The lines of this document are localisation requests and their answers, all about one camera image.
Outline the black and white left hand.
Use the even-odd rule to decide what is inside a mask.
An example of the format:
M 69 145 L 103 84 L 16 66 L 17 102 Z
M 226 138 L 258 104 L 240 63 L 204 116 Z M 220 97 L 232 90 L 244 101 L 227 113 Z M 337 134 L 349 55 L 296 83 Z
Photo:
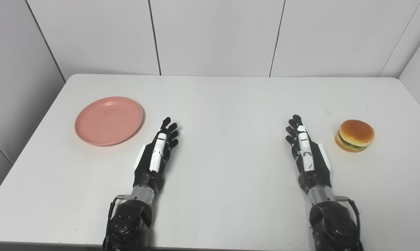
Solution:
M 133 187 L 148 186 L 158 192 L 164 185 L 164 170 L 179 141 L 178 124 L 166 117 L 151 143 L 142 145 L 136 160 Z

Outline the black and white right hand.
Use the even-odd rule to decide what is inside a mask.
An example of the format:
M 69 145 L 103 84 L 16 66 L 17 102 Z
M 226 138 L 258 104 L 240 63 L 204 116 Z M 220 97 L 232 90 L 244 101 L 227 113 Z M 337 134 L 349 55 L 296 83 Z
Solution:
M 299 186 L 306 194 L 314 187 L 331 189 L 331 171 L 323 146 L 312 140 L 298 114 L 294 114 L 288 124 L 285 138 L 297 165 Z

